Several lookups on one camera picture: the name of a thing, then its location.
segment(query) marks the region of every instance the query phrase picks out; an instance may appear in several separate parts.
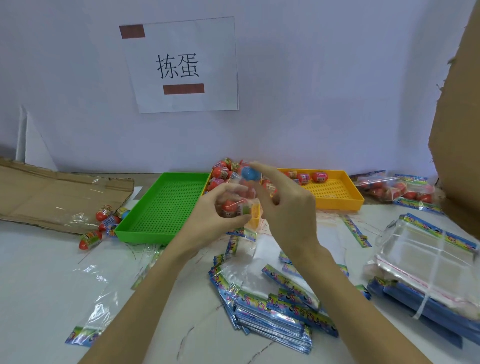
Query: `brown tape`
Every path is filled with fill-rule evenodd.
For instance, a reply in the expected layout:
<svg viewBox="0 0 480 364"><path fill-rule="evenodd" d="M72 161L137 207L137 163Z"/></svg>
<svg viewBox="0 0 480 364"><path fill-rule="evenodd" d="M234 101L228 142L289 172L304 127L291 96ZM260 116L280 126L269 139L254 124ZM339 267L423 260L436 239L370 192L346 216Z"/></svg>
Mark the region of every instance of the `brown tape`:
<svg viewBox="0 0 480 364"><path fill-rule="evenodd" d="M120 25L119 28L122 39L145 38L144 26L142 24Z"/></svg>
<svg viewBox="0 0 480 364"><path fill-rule="evenodd" d="M204 94L204 84L163 85L164 95Z"/></svg>

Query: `cardboard box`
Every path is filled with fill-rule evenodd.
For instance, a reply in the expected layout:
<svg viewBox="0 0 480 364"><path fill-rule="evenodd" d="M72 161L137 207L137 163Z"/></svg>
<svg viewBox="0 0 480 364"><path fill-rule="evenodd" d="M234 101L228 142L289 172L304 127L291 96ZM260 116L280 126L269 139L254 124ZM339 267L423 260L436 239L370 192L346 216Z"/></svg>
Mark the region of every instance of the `cardboard box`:
<svg viewBox="0 0 480 364"><path fill-rule="evenodd" d="M0 219L83 234L96 230L102 205L119 208L132 179L54 172L0 157Z"/></svg>
<svg viewBox="0 0 480 364"><path fill-rule="evenodd" d="M473 8L437 103L429 148L444 212L480 239L480 2Z"/></svg>

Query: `cardboard sheet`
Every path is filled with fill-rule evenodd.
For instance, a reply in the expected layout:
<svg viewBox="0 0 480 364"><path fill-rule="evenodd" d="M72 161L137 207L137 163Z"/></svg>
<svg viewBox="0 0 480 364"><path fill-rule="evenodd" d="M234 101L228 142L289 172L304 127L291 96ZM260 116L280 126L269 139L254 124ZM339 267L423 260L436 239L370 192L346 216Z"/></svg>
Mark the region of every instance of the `cardboard sheet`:
<svg viewBox="0 0 480 364"><path fill-rule="evenodd" d="M132 179L53 172L0 158L0 219L83 234L98 227L102 205L119 208Z"/></svg>
<svg viewBox="0 0 480 364"><path fill-rule="evenodd" d="M233 17L121 25L138 110L238 110Z"/></svg>
<svg viewBox="0 0 480 364"><path fill-rule="evenodd" d="M480 239L480 3L473 8L437 103L429 139L444 212Z"/></svg>

